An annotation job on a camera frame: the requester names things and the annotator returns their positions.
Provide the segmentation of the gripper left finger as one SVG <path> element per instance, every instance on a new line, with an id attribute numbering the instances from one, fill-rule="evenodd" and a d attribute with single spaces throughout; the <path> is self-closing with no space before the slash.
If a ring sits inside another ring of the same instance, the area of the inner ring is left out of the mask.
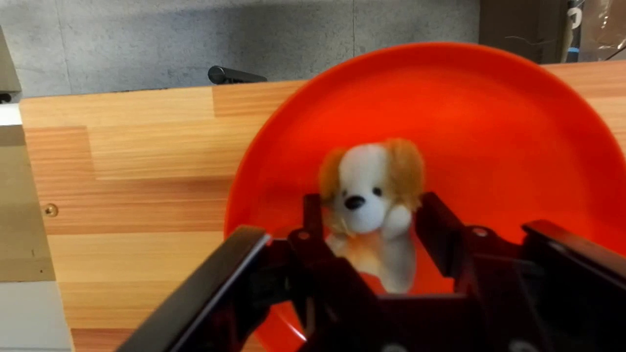
<path id="1" fill-rule="evenodd" d="M 318 194 L 286 239 L 239 227 L 116 352 L 242 352 L 270 308 L 293 304 L 306 341 L 297 352 L 379 352 L 377 298 L 323 237 Z"/>

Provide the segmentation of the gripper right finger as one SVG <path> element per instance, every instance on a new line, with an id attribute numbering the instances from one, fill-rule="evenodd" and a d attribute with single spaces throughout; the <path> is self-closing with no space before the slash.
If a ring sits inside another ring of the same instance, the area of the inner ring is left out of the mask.
<path id="1" fill-rule="evenodd" d="M 418 352 L 626 352 L 626 258 L 545 219 L 521 244 L 428 192 L 416 234 L 453 294 L 417 300 Z"/>

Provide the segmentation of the white and brown plush dog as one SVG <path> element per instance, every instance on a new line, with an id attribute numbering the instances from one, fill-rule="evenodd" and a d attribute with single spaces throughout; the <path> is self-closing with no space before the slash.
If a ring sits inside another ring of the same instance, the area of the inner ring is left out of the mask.
<path id="1" fill-rule="evenodd" d="M 423 158 L 409 140 L 332 151 L 319 170 L 326 245 L 358 272 L 378 278 L 386 292 L 408 293 L 417 267 L 411 225 L 424 183 Z"/>

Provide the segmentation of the orange plate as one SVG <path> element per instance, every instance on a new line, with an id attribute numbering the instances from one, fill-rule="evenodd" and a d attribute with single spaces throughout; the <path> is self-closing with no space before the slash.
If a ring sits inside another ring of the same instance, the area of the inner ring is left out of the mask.
<path id="1" fill-rule="evenodd" d="M 225 230 L 283 235 L 328 151 L 387 137 L 416 143 L 427 187 L 463 220 L 519 242 L 547 218 L 626 255 L 626 161 L 606 124 L 545 69 L 461 43 L 374 51 L 305 84 L 244 154 Z"/>

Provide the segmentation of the black tube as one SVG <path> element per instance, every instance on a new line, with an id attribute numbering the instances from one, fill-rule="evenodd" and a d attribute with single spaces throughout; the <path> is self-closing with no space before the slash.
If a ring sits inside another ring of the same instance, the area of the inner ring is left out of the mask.
<path id="1" fill-rule="evenodd" d="M 247 73 L 241 70 L 231 69 L 223 66 L 212 66 L 207 76 L 211 83 L 215 85 L 229 85 L 237 83 L 260 83 L 267 82 L 268 79 L 259 74 Z"/>

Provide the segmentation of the white and beige table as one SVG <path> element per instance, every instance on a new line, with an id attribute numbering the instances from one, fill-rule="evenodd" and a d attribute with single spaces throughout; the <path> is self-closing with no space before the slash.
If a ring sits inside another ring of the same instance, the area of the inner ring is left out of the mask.
<path id="1" fill-rule="evenodd" d="M 0 352 L 73 352 L 16 103 L 0 105 Z"/>

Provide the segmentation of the dark brown cabinet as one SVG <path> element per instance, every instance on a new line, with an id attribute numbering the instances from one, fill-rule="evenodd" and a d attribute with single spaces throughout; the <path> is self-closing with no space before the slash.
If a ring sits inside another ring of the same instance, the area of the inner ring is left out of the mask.
<path id="1" fill-rule="evenodd" d="M 538 64 L 561 63 L 568 0 L 479 0 L 478 42 Z"/>

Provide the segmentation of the clear plastic sheet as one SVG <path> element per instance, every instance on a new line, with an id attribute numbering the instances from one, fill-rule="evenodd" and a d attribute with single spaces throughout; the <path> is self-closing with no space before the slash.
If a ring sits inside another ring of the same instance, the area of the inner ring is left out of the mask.
<path id="1" fill-rule="evenodd" d="M 584 0 L 579 62 L 626 61 L 626 0 Z"/>

